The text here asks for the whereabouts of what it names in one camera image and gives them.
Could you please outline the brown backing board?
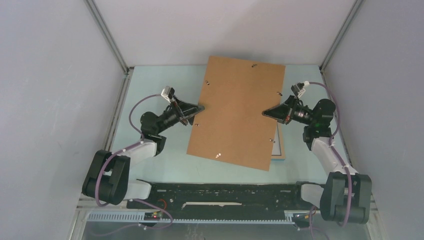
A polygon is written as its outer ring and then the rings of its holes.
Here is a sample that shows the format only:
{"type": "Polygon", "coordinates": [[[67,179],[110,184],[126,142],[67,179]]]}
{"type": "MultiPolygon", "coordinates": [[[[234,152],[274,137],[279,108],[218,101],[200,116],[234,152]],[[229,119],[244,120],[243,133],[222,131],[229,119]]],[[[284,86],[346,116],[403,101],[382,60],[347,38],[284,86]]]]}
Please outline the brown backing board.
{"type": "Polygon", "coordinates": [[[210,56],[187,153],[268,171],[277,121],[263,111],[281,102],[286,67],[210,56]]]}

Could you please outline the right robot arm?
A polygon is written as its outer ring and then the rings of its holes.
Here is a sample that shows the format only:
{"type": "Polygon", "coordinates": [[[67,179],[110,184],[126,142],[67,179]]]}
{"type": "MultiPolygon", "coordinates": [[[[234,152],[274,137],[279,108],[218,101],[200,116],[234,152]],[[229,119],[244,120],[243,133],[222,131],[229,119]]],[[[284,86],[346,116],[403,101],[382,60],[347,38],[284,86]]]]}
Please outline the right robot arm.
{"type": "Polygon", "coordinates": [[[322,218],[341,224],[366,224],[370,217],[372,180],[351,168],[337,153],[330,127],[336,110],[330,99],[321,99],[314,108],[309,108],[290,95],[285,102],[264,110],[262,115],[284,125],[292,121],[304,124],[303,142],[327,174],[317,205],[322,218]]]}

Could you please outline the wooden picture frame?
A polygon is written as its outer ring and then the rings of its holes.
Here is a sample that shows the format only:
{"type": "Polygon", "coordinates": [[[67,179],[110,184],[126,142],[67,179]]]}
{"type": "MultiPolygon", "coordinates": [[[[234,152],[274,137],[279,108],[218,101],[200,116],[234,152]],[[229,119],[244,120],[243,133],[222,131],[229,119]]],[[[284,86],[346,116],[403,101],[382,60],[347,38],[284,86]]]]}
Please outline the wooden picture frame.
{"type": "Polygon", "coordinates": [[[286,159],[284,149],[283,132],[280,123],[276,125],[276,131],[273,138],[273,147],[271,152],[271,161],[284,161],[286,159]]]}

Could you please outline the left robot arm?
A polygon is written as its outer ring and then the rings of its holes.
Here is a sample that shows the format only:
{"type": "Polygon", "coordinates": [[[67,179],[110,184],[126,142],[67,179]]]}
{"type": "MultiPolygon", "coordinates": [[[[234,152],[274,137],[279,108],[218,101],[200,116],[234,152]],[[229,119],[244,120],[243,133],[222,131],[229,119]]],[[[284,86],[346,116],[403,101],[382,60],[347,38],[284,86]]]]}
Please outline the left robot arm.
{"type": "Polygon", "coordinates": [[[156,206],[158,194],[151,190],[150,183],[130,180],[131,168],[163,151],[167,138],[162,132],[178,123],[192,125],[195,115],[205,110],[202,105],[182,101],[174,95],[166,100],[169,104],[162,114],[147,111],[141,115],[141,125],[135,127],[139,140],[115,152],[101,149],[94,154],[82,185],[83,195],[95,199],[100,207],[129,199],[138,199],[145,208],[156,206]]]}

